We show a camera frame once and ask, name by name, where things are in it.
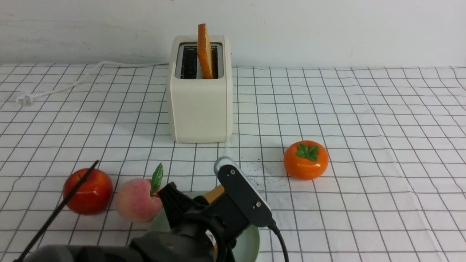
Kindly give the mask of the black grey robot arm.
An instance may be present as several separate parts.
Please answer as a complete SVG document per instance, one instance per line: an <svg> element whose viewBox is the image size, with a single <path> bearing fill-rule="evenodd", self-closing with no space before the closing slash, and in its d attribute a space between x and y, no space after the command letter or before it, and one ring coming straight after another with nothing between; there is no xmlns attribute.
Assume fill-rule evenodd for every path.
<svg viewBox="0 0 466 262"><path fill-rule="evenodd" d="M128 246L44 246L18 262L233 262L233 242L253 224L251 199L224 186L211 203L204 196L190 198L172 182L160 192L170 230L151 231Z"/></svg>

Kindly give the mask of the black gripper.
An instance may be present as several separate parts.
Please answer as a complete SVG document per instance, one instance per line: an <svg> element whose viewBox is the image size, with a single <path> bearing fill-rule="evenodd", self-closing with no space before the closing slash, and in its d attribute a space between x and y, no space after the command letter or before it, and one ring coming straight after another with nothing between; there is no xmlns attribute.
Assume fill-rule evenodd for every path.
<svg viewBox="0 0 466 262"><path fill-rule="evenodd" d="M208 204L204 196L190 198L174 182L157 193L162 201L171 232L189 237L205 248L210 262L225 262L236 238L248 228L248 219L229 196Z"/></svg>

